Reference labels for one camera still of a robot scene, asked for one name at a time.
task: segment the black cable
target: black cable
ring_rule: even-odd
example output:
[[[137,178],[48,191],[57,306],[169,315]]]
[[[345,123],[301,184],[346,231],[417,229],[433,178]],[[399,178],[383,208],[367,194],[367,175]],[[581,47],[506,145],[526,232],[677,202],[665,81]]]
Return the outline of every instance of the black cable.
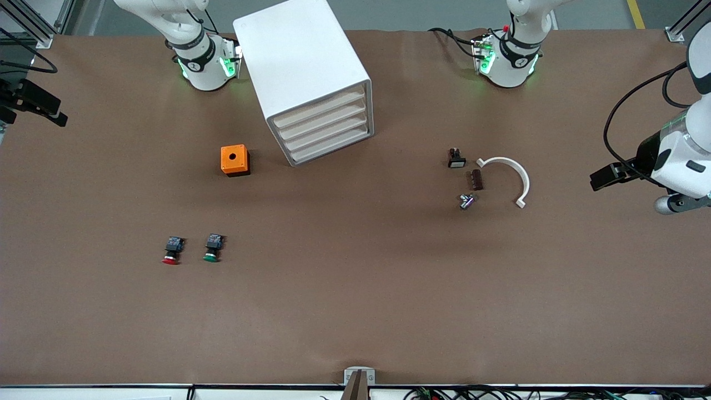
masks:
[[[204,19],[197,19],[197,18],[193,15],[193,13],[190,12],[190,10],[186,9],[185,11],[188,12],[188,15],[193,19],[193,21],[199,23],[201,26],[203,25],[203,23],[205,23],[205,20],[204,20]],[[210,29],[210,28],[206,28],[205,26],[203,26],[203,29],[205,29],[207,32],[212,32],[212,33],[214,33],[214,34],[217,34],[217,31],[214,31],[213,29]]]
[[[454,42],[456,43],[456,45],[459,47],[459,49],[460,49],[461,51],[464,52],[464,54],[468,55],[469,57],[476,58],[477,60],[483,60],[483,59],[484,59],[484,56],[481,56],[481,55],[479,55],[479,54],[472,54],[472,53],[470,53],[468,50],[466,50],[464,47],[462,47],[462,45],[461,45],[462,43],[465,43],[465,44],[468,44],[468,45],[471,46],[471,41],[467,41],[467,40],[464,40],[464,39],[462,39],[462,38],[458,38],[457,36],[454,35],[454,32],[452,32],[451,29],[448,29],[448,30],[445,31],[445,30],[442,29],[442,28],[432,28],[432,29],[428,29],[427,31],[428,31],[428,32],[442,32],[442,33],[444,33],[445,35],[447,35],[450,39],[454,40]]]
[[[39,68],[39,67],[33,67],[32,65],[9,63],[4,60],[0,60],[0,65],[7,65],[9,67],[21,68],[24,70],[32,70],[32,71],[43,72],[43,73],[57,73],[57,71],[58,71],[57,66],[52,64],[52,62],[49,61],[45,56],[42,56],[40,53],[38,53],[37,50],[33,49],[30,46],[27,46],[25,43],[22,43],[22,41],[20,41],[20,39],[17,39],[12,33],[9,33],[8,31],[4,30],[3,28],[0,28],[0,32],[2,32],[8,38],[12,39],[13,42],[15,42],[15,43],[19,44],[20,46],[24,47],[25,49],[27,49],[30,53],[32,53],[35,56],[38,56],[39,58],[44,60],[44,62],[46,62],[50,66],[50,68]]]
[[[205,15],[208,16],[208,19],[210,20],[210,23],[213,25],[213,31],[215,32],[215,35],[219,35],[218,33],[218,27],[215,26],[215,22],[213,21],[213,17],[210,16],[210,13],[208,13],[208,10],[205,9]]]
[[[191,385],[188,387],[188,395],[186,396],[186,400],[193,400],[195,398],[195,385]]]
[[[679,107],[679,108],[689,108],[691,107],[691,104],[681,104],[679,102],[676,102],[674,100],[671,100],[669,97],[669,93],[667,93],[667,86],[669,86],[669,81],[671,78],[674,76],[677,71],[682,70],[687,67],[686,61],[683,63],[677,65],[674,67],[674,69],[667,75],[666,78],[664,78],[664,83],[662,83],[662,97],[664,97],[664,100],[666,100],[669,105],[673,105],[674,107]]]
[[[482,391],[482,392],[484,392],[485,394],[489,394],[489,395],[495,397],[496,400],[503,400],[498,394],[496,394],[496,391],[500,391],[500,392],[501,392],[501,390],[500,390],[500,389],[497,389],[496,387],[493,387],[493,386],[487,386],[487,385],[471,385],[471,386],[468,386],[466,389],[467,389],[467,391],[468,391],[469,393],[471,393],[472,390],[474,390],[474,391]],[[483,396],[483,395],[482,395],[482,396],[477,396],[477,395],[475,395],[475,394],[473,394],[473,395],[474,395],[474,397],[477,398],[477,400]]]
[[[588,392],[571,391],[562,396],[550,397],[546,400],[594,400],[604,398],[596,394],[591,394]]]
[[[432,391],[433,391],[435,394],[438,394],[438,395],[442,398],[442,400],[453,400],[450,395],[444,393],[442,390],[434,389],[434,390],[432,390]]]
[[[649,181],[649,182],[651,182],[657,186],[661,186],[661,187],[664,187],[664,185],[662,185],[659,182],[657,182],[656,180],[652,179],[652,177],[642,174],[639,170],[637,170],[637,168],[633,167],[632,164],[627,162],[627,160],[625,160],[624,158],[620,157],[619,154],[617,154],[612,149],[612,146],[610,145],[610,141],[607,139],[607,132],[610,129],[610,124],[612,123],[612,118],[615,116],[615,113],[617,112],[617,110],[622,106],[622,103],[624,103],[627,99],[629,99],[634,93],[636,93],[641,88],[644,88],[645,86],[649,85],[650,83],[652,83],[656,80],[660,80],[661,78],[666,77],[672,71],[674,71],[675,68],[678,68],[678,65],[674,68],[671,68],[670,70],[664,71],[659,75],[653,76],[652,78],[645,80],[644,82],[640,83],[639,85],[634,87],[632,90],[627,92],[627,94],[625,94],[625,96],[623,96],[622,99],[620,99],[620,101],[618,101],[617,104],[615,104],[615,106],[612,108],[610,115],[607,117],[607,122],[605,122],[605,128],[602,131],[602,141],[604,142],[605,147],[607,148],[607,151],[610,152],[610,154],[612,154],[612,156],[615,157],[617,159],[617,161],[621,162],[622,165],[624,165],[627,169],[630,169],[631,171],[634,171],[635,173],[637,173],[637,175],[639,175],[640,178],[645,179],[646,181]]]
[[[412,389],[412,390],[410,390],[409,392],[407,392],[407,393],[405,394],[405,397],[403,397],[402,400],[407,400],[407,397],[409,397],[410,394],[413,394],[413,393],[416,393],[416,392],[417,392],[417,389]]]
[[[506,32],[503,33],[503,36],[498,37],[496,33],[493,32],[491,28],[487,29],[487,32],[492,35],[493,37],[497,38],[499,41],[504,42],[506,41],[506,38],[504,37],[506,35]]]

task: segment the white curved plastic part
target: white curved plastic part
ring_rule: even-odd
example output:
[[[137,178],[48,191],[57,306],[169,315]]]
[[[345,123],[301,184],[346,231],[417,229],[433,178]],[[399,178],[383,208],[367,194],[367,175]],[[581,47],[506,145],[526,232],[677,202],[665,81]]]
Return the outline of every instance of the white curved plastic part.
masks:
[[[528,178],[528,173],[526,172],[526,170],[521,166],[521,164],[506,157],[493,157],[487,159],[486,161],[482,159],[476,160],[476,163],[479,164],[480,167],[491,164],[492,162],[500,162],[501,164],[506,164],[509,167],[515,169],[516,172],[521,175],[521,180],[523,181],[523,193],[518,198],[518,200],[516,200],[516,205],[520,208],[525,207],[526,203],[523,201],[523,198],[526,197],[526,195],[528,194],[528,190],[531,188],[531,181]]]

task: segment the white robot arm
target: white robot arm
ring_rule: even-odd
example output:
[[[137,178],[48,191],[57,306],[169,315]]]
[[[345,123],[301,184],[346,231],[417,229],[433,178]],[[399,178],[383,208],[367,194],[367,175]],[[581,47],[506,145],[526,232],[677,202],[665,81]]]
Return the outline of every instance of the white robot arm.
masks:
[[[593,190],[644,178],[667,189],[654,204],[660,214],[711,206],[711,21],[691,40],[686,58],[701,99],[644,140],[633,159],[590,175]]]
[[[199,90],[215,90],[239,73],[242,52],[235,42],[207,34],[189,13],[203,11],[208,0],[114,0],[166,37],[178,55],[183,76]]]
[[[711,205],[711,21],[689,43],[686,59],[701,99],[659,133],[651,177],[672,192],[657,199],[661,214]]]
[[[492,31],[472,50],[477,73],[503,88],[521,85],[533,73],[541,43],[552,28],[550,12],[572,0],[506,0],[508,30]]]

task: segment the brown table surface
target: brown table surface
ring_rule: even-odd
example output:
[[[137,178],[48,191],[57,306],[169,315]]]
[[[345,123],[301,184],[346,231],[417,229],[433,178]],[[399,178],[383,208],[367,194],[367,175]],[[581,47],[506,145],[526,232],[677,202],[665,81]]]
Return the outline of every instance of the brown table surface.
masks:
[[[248,74],[202,93],[161,37],[57,37],[59,74],[31,79],[68,126],[21,115],[0,146],[0,381],[326,383],[364,364],[381,383],[708,383],[711,214],[660,216],[641,181],[588,183],[613,161],[614,103],[682,46],[555,31],[504,90],[433,33],[348,37],[376,136],[298,168]],[[697,97],[686,72],[672,86]],[[677,111],[656,83],[611,140],[631,157]],[[220,173],[236,143],[249,177]],[[460,211],[450,147],[469,166],[518,160],[525,209],[499,164]],[[228,237],[219,264],[201,259],[209,233]],[[180,266],[160,262],[172,235]]]

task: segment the wire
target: wire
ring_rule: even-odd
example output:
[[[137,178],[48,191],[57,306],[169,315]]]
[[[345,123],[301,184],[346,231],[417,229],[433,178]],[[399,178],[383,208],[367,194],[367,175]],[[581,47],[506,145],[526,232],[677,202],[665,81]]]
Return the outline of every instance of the wire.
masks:
[[[490,35],[492,35],[493,37],[497,38],[497,39],[498,39],[499,41],[501,41],[501,42],[507,41],[507,39],[504,37],[504,36],[506,36],[506,32],[503,33],[503,36],[498,37],[498,36],[496,35],[496,33],[494,33],[491,28],[487,29],[486,31],[487,31]]]
[[[203,25],[203,23],[205,23],[205,20],[204,20],[204,19],[197,19],[197,18],[193,15],[193,13],[190,12],[190,10],[186,9],[185,11],[188,12],[188,15],[193,19],[193,21],[199,23],[201,26]],[[206,28],[205,26],[203,26],[203,29],[205,29],[207,32],[212,32],[212,33],[214,33],[214,34],[217,34],[217,31],[215,31],[215,30],[213,30],[213,29],[210,29],[210,28]]]
[[[407,398],[410,397],[410,394],[413,394],[413,393],[415,393],[415,392],[417,392],[417,389],[412,389],[412,390],[410,390],[409,392],[407,392],[407,393],[405,394],[405,396],[402,398],[402,400],[407,400]]]
[[[610,129],[610,124],[612,123],[612,118],[615,116],[615,113],[620,108],[620,106],[622,106],[622,103],[624,103],[627,99],[629,99],[634,93],[636,93],[641,88],[644,88],[645,86],[649,85],[650,83],[652,83],[656,80],[660,80],[661,78],[666,77],[667,75],[672,73],[672,71],[674,71],[676,68],[679,68],[679,65],[677,65],[674,68],[671,68],[670,70],[664,71],[659,75],[653,76],[652,78],[649,78],[648,80],[645,80],[644,82],[640,83],[639,85],[635,86],[632,90],[627,92],[627,94],[625,96],[623,96],[622,99],[620,99],[620,101],[618,101],[617,104],[615,104],[615,106],[612,108],[610,115],[607,117],[607,122],[605,122],[605,128],[602,131],[602,141],[605,143],[605,147],[607,148],[607,151],[610,152],[610,154],[612,154],[612,156],[615,157],[617,159],[617,161],[621,162],[622,165],[624,165],[627,169],[630,169],[631,171],[634,171],[635,173],[637,173],[637,175],[639,175],[640,178],[642,178],[646,181],[649,181],[655,185],[661,186],[661,187],[664,187],[664,185],[662,185],[659,182],[657,182],[656,180],[652,179],[652,177],[641,173],[639,170],[637,170],[637,168],[633,167],[632,164],[627,162],[627,160],[625,160],[624,158],[620,157],[619,154],[617,154],[612,149],[612,146],[610,145],[610,141],[607,139],[607,132]]]
[[[444,392],[441,391],[441,390],[436,390],[436,389],[435,389],[435,390],[433,390],[433,392],[434,392],[435,394],[438,394],[438,395],[442,398],[442,400],[453,400],[453,399],[450,397],[450,395],[444,393]]]
[[[428,32],[442,32],[442,33],[444,33],[445,35],[447,35],[450,39],[454,40],[454,42],[456,43],[456,45],[459,47],[459,49],[460,49],[462,52],[464,52],[464,54],[468,55],[469,57],[476,58],[477,60],[483,60],[483,59],[484,59],[484,56],[481,56],[481,55],[479,55],[479,54],[472,54],[472,53],[470,53],[468,50],[466,50],[461,44],[462,44],[462,43],[465,43],[465,44],[468,44],[468,45],[471,46],[471,41],[468,41],[468,40],[465,40],[465,39],[462,39],[462,38],[459,38],[459,37],[455,36],[455,35],[454,35],[454,32],[452,32],[451,29],[447,29],[447,30],[445,31],[445,30],[442,29],[442,28],[432,28],[432,29],[428,29],[427,31],[428,31]]]
[[[666,100],[666,102],[669,103],[669,105],[673,105],[674,107],[679,107],[679,108],[689,108],[689,107],[691,107],[691,104],[681,104],[681,103],[679,103],[679,102],[676,102],[676,101],[674,101],[674,100],[671,100],[671,98],[669,97],[669,94],[667,93],[667,86],[669,86],[669,81],[671,80],[671,78],[674,76],[675,73],[677,73],[677,71],[682,70],[682,69],[684,69],[684,68],[686,68],[686,67],[687,67],[686,61],[684,61],[683,63],[677,65],[677,66],[674,67],[674,69],[667,75],[667,77],[664,78],[664,83],[662,83],[662,97],[664,97],[664,100]]]
[[[210,16],[210,13],[208,13],[208,10],[205,9],[205,15],[208,16],[208,19],[210,20],[210,23],[213,25],[213,31],[215,32],[216,35],[219,35],[218,33],[218,27],[215,26],[215,22],[213,21],[213,17]]]
[[[33,49],[30,46],[27,46],[25,43],[22,43],[22,41],[20,41],[20,39],[16,38],[12,33],[9,33],[8,31],[4,30],[3,28],[0,28],[0,32],[2,32],[5,36],[12,39],[13,42],[15,42],[15,43],[19,44],[20,46],[24,47],[25,49],[27,49],[30,53],[32,53],[35,56],[38,56],[40,59],[44,60],[44,62],[46,62],[50,66],[50,68],[33,67],[32,65],[10,63],[10,62],[4,61],[4,60],[0,60],[0,65],[7,65],[8,67],[22,68],[24,70],[32,70],[32,71],[43,72],[43,73],[57,73],[59,71],[57,69],[57,66],[52,64],[52,62],[49,61],[45,56],[42,56],[40,53],[37,52],[37,50]]]
[[[193,400],[195,398],[195,385],[190,385],[188,387],[188,395],[186,396],[186,400]]]

